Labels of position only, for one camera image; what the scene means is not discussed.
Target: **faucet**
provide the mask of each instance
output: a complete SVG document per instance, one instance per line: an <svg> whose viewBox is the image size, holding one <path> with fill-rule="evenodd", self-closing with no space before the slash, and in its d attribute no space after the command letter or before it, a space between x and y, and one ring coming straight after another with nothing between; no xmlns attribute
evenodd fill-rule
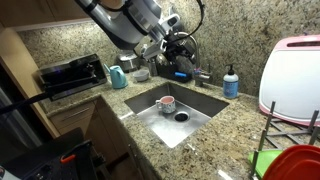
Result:
<svg viewBox="0 0 320 180"><path fill-rule="evenodd" d="M187 36L188 33L185 33L185 32L178 32L179 35L185 35ZM200 68L200 56L199 56L199 48L198 48L198 43L197 41L194 39L194 37L192 36L189 36L188 38L191 39L191 41L193 42L194 46L195 46L195 49L196 49L196 69L199 69ZM200 70L199 72L195 73L194 72L194 75L193 75L193 78L195 80L195 86L198 86L198 87L202 87L203 86L203 83L208 83L208 84L212 84L213 82L213 75L212 73L210 72L210 64L208 64L208 71L205 72L203 70Z"/></svg>

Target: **cup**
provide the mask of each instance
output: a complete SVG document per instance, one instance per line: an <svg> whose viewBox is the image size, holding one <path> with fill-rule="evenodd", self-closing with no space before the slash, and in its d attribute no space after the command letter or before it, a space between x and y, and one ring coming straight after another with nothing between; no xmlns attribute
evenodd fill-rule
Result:
<svg viewBox="0 0 320 180"><path fill-rule="evenodd" d="M173 96L163 96L160 100L156 100L157 108L164 113L172 113L176 110L176 103Z"/></svg>

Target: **toaster oven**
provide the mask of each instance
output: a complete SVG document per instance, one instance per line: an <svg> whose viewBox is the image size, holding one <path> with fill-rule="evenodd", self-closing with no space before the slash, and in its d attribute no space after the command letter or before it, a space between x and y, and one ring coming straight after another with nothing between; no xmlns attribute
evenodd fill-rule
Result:
<svg viewBox="0 0 320 180"><path fill-rule="evenodd" d="M39 69L42 90L54 101L107 82L96 54L48 64Z"/></svg>

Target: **bowl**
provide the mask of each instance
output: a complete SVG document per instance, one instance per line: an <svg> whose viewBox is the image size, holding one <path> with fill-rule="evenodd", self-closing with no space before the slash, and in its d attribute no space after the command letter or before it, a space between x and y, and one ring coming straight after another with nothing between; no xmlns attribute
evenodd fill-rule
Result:
<svg viewBox="0 0 320 180"><path fill-rule="evenodd" d="M148 70L144 70L144 69L141 69L139 71L136 71L133 73L133 77L138 81L138 82L141 82L141 81L145 81L149 78L149 71Z"/></svg>

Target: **granite countertop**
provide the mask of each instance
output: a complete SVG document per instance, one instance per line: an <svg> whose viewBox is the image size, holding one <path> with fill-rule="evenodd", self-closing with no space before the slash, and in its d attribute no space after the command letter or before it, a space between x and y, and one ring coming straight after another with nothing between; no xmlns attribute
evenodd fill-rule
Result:
<svg viewBox="0 0 320 180"><path fill-rule="evenodd" d="M102 96L162 179L224 179L221 172L232 179L248 179L247 156L258 147L266 119L259 112L256 97L240 93L238 98L228 100L222 96L220 87L200 88L195 87L194 81L184 84L171 81L230 104L179 145L169 148L124 103L169 80L150 77L138 83L131 74L127 74L127 79L128 86L124 89L114 90L107 83L54 102L44 100L41 104L50 117Z"/></svg>

